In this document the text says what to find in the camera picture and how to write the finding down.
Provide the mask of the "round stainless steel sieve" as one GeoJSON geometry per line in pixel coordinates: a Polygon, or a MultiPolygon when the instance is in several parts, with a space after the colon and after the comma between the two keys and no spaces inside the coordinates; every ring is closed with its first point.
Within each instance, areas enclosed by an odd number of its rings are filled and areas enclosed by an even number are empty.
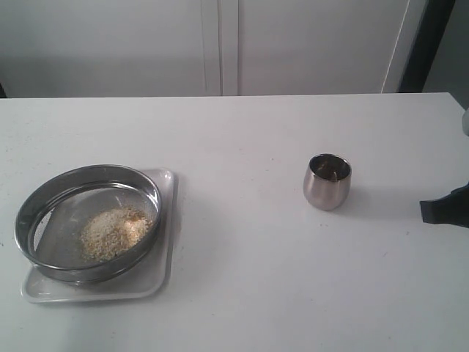
{"type": "Polygon", "coordinates": [[[23,255],[46,277],[62,282],[102,282],[132,268],[157,238],[162,198],[156,183],[126,166],[92,165],[65,172],[41,185],[23,203],[15,240],[23,255]],[[101,210],[130,205],[149,216],[149,234],[116,258],[86,262],[80,231],[101,210]]]}

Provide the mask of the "white rectangular plastic tray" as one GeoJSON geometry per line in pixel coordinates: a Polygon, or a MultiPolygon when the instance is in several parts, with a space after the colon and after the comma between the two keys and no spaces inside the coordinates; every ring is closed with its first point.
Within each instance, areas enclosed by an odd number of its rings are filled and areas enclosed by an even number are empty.
{"type": "Polygon", "coordinates": [[[129,271],[105,282],[71,285],[49,279],[31,268],[21,295],[33,304],[95,303],[151,296],[164,288],[171,275],[173,250],[173,209],[177,201],[177,176],[168,169],[144,171],[152,178],[163,197],[163,218],[158,239],[149,254],[129,271]]]}

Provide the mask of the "dark door frame post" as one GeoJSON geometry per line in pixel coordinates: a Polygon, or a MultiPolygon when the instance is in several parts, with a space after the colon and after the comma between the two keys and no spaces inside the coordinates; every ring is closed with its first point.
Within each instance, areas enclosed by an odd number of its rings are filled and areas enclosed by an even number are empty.
{"type": "Polygon", "coordinates": [[[397,92],[423,92],[455,3],[455,0],[426,2],[397,92]]]}

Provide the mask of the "pile of yellow grains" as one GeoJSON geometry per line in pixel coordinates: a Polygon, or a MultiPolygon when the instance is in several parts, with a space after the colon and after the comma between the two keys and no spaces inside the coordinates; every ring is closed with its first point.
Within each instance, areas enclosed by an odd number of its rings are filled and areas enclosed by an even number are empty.
{"type": "Polygon", "coordinates": [[[99,213],[81,232],[83,256],[98,262],[112,260],[139,243],[152,225],[145,213],[132,208],[99,213]]]}

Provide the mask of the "stainless steel cup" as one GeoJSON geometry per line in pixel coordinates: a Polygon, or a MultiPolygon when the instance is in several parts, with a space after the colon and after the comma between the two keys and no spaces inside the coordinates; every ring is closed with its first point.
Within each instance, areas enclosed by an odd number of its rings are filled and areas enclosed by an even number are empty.
{"type": "Polygon", "coordinates": [[[352,167],[334,154],[312,157],[303,179],[303,195],[313,207],[331,211],[340,207],[349,195],[352,167]]]}

